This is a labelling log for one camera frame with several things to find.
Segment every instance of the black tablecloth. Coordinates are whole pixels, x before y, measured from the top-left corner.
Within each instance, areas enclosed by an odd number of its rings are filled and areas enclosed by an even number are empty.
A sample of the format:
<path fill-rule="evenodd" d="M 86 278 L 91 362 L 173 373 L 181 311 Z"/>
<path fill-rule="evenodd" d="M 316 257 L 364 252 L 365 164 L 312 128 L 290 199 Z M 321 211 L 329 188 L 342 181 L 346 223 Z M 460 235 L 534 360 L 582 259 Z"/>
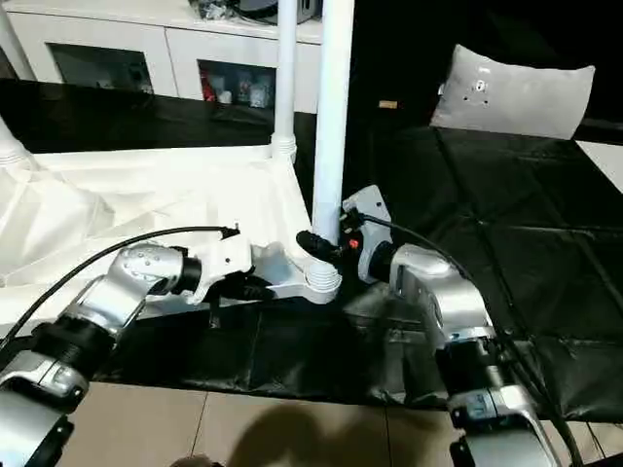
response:
<path fill-rule="evenodd" d="M 248 109 L 15 82 L 0 82 L 0 113 L 35 153 L 267 144 L 273 124 Z M 296 127 L 309 205 L 314 117 L 297 115 Z M 470 270 L 567 418 L 623 420 L 623 197 L 575 143 L 353 118 L 344 195 L 371 183 L 395 222 Z M 443 407 L 418 314 L 349 275 L 330 305 L 140 321 L 98 379 Z"/>

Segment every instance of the white vertical pole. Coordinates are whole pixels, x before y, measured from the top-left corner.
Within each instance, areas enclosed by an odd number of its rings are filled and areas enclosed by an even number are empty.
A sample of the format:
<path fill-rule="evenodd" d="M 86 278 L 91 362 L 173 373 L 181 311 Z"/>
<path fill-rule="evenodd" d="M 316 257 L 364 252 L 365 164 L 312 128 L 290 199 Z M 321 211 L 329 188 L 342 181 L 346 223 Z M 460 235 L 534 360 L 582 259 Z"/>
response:
<path fill-rule="evenodd" d="M 314 233 L 333 244 L 338 242 L 342 204 L 353 18 L 354 0 L 325 0 L 312 223 Z M 335 268 L 320 262 L 307 276 L 312 286 L 320 288 L 340 280 Z"/>
<path fill-rule="evenodd" d="M 294 161 L 294 77 L 296 67 L 296 26 L 298 0 L 279 0 L 277 26 L 279 57 L 276 69 L 275 133 L 271 140 L 273 156 Z"/>

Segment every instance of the white pole base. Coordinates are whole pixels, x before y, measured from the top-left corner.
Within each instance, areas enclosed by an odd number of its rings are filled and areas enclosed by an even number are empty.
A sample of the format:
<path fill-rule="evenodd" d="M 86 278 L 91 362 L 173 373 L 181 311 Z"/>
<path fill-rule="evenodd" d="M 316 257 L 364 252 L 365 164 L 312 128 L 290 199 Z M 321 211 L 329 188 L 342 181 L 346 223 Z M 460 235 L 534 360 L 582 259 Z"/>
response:
<path fill-rule="evenodd" d="M 342 277 L 338 270 L 328 263 L 312 261 L 305 270 L 305 279 L 310 287 L 321 294 L 331 294 L 340 288 Z"/>
<path fill-rule="evenodd" d="M 296 161 L 296 138 L 292 136 L 280 136 L 276 133 L 271 137 L 271 152 L 275 159 L 281 161 Z"/>
<path fill-rule="evenodd" d="M 14 139 L 0 142 L 0 168 L 35 168 L 36 162 L 30 152 Z"/>

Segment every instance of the floor tile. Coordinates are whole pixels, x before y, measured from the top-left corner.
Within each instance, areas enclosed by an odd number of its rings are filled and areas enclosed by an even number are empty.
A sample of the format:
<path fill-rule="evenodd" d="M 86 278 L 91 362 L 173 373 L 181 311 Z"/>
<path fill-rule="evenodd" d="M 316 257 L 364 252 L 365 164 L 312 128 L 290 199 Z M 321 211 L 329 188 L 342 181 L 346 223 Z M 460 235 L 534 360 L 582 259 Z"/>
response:
<path fill-rule="evenodd" d="M 388 467 L 385 411 L 210 393 L 194 453 L 227 467 Z"/>
<path fill-rule="evenodd" d="M 393 467 L 452 467 L 450 444 L 461 432 L 443 412 L 387 409 Z"/>
<path fill-rule="evenodd" d="M 92 384 L 60 467 L 168 467 L 192 451 L 206 393 Z"/>
<path fill-rule="evenodd" d="M 607 457 L 623 452 L 623 425 L 591 423 L 591 428 Z"/>
<path fill-rule="evenodd" d="M 561 438 L 561 435 L 558 434 L 558 431 L 554 428 L 551 421 L 543 421 L 542 423 L 547 436 L 549 436 L 549 439 L 552 442 L 554 451 L 563 461 L 563 465 L 570 465 L 571 459 L 568 455 L 567 445 L 565 445 L 563 438 Z M 580 449 L 580 454 L 582 454 L 584 462 L 595 462 L 596 460 L 602 458 L 602 455 L 593 441 L 593 437 L 591 436 L 591 432 L 589 431 L 586 423 L 571 421 L 568 423 L 568 427 L 573 434 L 573 438 L 575 438 L 575 442 L 577 443 L 577 447 Z"/>

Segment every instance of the crumpled white sheet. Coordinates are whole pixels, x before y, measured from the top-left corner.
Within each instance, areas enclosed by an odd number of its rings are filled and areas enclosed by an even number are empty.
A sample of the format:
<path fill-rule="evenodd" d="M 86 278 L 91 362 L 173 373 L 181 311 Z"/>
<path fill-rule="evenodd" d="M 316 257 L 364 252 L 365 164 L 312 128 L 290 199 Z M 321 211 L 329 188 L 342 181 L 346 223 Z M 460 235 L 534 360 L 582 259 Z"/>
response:
<path fill-rule="evenodd" d="M 240 157 L 219 163 L 219 149 L 238 149 Z M 0 327 L 6 331 L 70 269 L 129 236 L 238 224 L 255 245 L 278 237 L 282 213 L 271 211 L 278 202 L 262 147 L 210 151 L 209 157 L 198 149 L 49 155 L 38 160 L 52 169 L 0 169 Z M 165 243 L 201 248 L 218 239 L 219 233 L 180 233 Z M 35 322 L 58 315 L 112 259 L 78 274 L 40 308 Z"/>

